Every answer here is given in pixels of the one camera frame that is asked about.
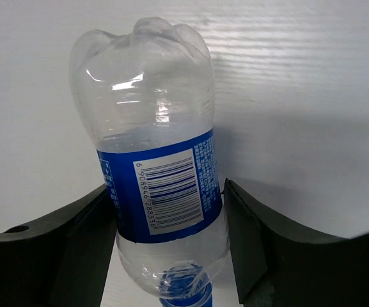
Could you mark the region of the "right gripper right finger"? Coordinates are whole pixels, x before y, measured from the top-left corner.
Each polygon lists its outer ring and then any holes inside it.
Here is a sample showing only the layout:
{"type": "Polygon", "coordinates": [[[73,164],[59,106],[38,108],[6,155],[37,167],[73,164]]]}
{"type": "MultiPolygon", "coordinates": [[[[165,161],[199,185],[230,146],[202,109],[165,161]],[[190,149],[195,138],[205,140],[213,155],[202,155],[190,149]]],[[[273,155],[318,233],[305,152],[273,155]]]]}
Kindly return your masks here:
{"type": "Polygon", "coordinates": [[[369,233],[345,239],[314,230],[232,180],[223,196],[240,304],[369,306],[369,233]]]}

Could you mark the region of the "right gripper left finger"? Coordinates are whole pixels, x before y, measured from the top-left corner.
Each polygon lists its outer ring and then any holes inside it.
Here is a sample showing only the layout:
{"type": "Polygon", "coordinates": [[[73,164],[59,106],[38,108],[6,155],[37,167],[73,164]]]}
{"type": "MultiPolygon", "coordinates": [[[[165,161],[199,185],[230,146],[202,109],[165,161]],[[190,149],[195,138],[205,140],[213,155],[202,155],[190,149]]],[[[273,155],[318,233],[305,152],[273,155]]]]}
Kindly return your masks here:
{"type": "Polygon", "coordinates": [[[0,306],[100,306],[115,236],[104,186],[0,233],[0,306]]]}

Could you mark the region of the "blue label bottle blue cap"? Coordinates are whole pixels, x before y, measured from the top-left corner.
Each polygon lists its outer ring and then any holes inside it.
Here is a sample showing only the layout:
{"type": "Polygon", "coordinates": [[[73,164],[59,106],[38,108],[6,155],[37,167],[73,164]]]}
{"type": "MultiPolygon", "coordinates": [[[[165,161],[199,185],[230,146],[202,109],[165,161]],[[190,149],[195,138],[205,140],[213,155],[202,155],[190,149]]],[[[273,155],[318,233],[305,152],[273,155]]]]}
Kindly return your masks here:
{"type": "Polygon", "coordinates": [[[212,306],[229,251],[214,144],[214,69],[187,24],[81,35],[72,97],[114,205],[120,261],[163,306],[212,306]]]}

